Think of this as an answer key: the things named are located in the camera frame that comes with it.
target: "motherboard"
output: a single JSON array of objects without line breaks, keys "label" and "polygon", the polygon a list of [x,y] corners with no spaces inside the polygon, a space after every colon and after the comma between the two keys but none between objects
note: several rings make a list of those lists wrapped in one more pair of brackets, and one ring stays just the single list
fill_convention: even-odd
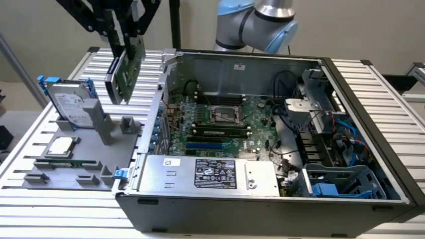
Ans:
[{"label": "motherboard", "polygon": [[171,96],[169,155],[277,158],[269,147],[278,140],[266,97]]}]

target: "blue pcie slot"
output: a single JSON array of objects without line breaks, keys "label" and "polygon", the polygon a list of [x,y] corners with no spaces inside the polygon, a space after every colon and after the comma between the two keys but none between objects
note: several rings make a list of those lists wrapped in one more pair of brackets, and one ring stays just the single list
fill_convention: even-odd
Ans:
[{"label": "blue pcie slot", "polygon": [[187,143],[187,148],[223,149],[221,143]]}]

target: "power supply label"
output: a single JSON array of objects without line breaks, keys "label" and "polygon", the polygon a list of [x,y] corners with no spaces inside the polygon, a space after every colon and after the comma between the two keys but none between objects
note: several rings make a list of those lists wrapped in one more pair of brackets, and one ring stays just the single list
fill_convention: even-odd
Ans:
[{"label": "power supply label", "polygon": [[235,161],[197,159],[195,186],[197,188],[237,189]]}]

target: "white slatted table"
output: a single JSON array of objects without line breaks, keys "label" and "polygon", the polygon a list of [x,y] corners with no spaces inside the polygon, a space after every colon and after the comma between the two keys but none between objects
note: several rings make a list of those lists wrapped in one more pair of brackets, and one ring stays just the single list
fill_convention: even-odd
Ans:
[{"label": "white slatted table", "polygon": [[[69,79],[84,80],[89,77],[93,80],[104,110],[113,119],[132,116],[140,122],[147,120],[153,90],[161,73],[163,53],[148,51],[147,54],[128,105],[111,104],[103,84],[103,76],[112,61],[109,49],[88,53],[69,76]],[[416,125],[417,119],[412,117],[412,113],[406,113],[406,107],[394,99],[388,86],[377,79],[369,67],[360,64],[360,61],[334,60],[334,63],[409,172],[425,190],[425,155],[412,147],[404,148],[406,143],[425,145],[424,129]],[[0,166],[0,172],[4,172],[0,178],[0,237],[187,238],[184,235],[141,234],[136,231],[111,192],[8,188],[23,184],[24,171],[33,167],[32,156],[40,156],[57,130],[57,125],[51,122],[56,118],[57,114],[49,104]],[[191,238],[252,237],[192,235]],[[424,239],[425,216],[418,216],[404,224],[382,224],[358,238]]]}]

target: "white wall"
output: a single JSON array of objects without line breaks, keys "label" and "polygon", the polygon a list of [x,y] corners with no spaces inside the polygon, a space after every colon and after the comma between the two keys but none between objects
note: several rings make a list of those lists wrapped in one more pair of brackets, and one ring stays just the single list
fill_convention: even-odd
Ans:
[{"label": "white wall", "polygon": [[[181,0],[183,47],[212,49],[219,0]],[[296,0],[292,54],[369,59],[385,73],[425,61],[424,0]],[[67,77],[89,46],[107,46],[53,0],[1,0],[0,32],[28,71]],[[168,1],[145,35],[148,49],[172,46]],[[0,81],[17,81],[0,58]]]}]

